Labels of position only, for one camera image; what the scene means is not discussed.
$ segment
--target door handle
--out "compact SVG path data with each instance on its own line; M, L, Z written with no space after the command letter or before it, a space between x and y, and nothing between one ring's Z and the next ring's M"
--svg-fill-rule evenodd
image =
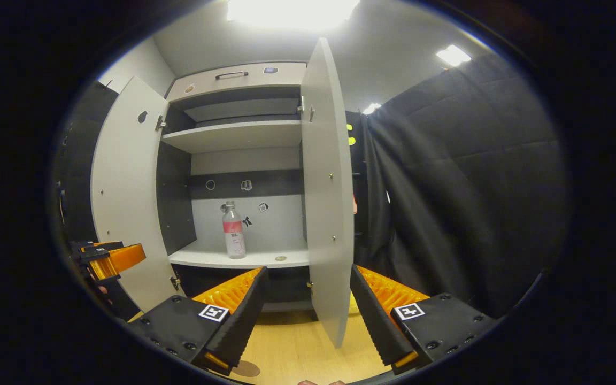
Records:
M222 76L227 76L227 75L244 75L244 76L249 76L249 73L247 71L236 71L236 72L228 72L228 73L221 73L218 76L215 76L215 80L220 80L220 78Z

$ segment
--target ceiling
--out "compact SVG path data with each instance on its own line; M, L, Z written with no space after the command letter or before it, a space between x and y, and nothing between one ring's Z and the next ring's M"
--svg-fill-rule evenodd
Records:
M227 21L227 2L217 0L156 32L154 38L179 77L246 61L308 61L321 36L332 49L345 108L350 111L364 110L373 102L385 103L443 71L444 63L435 54L450 44L472 57L489 52L440 17L392 0L361 0L349 20L322 32Z

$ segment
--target plastic bottle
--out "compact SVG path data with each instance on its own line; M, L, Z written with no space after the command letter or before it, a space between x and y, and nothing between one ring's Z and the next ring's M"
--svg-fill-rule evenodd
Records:
M247 248L242 234L242 218L234 210L234 201L227 201L221 205L220 211L225 213L222 216L222 229L225 231L227 255L233 259L244 258L247 255Z

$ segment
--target cabinet shelf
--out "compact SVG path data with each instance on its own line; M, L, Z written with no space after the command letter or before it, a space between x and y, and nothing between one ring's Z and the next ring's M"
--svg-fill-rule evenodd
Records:
M300 120L265 120L212 125L173 132L161 141L191 154L262 147L296 147Z
M247 256L234 260L227 253L216 251L198 251L196 242L179 249L170 256L170 262L176 265L199 266L210 268L284 268L308 266L308 249L247 253ZM275 260L285 256L283 261Z

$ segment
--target open cabinet door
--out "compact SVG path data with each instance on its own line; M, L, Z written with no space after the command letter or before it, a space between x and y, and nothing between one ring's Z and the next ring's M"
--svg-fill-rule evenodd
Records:
M312 301L335 348L349 317L353 263L353 180L344 100L321 37L301 83L303 181Z
M120 285L148 312L176 292L156 206L156 161L168 102L136 76L113 103L96 141L90 197L98 241L141 243L147 258Z

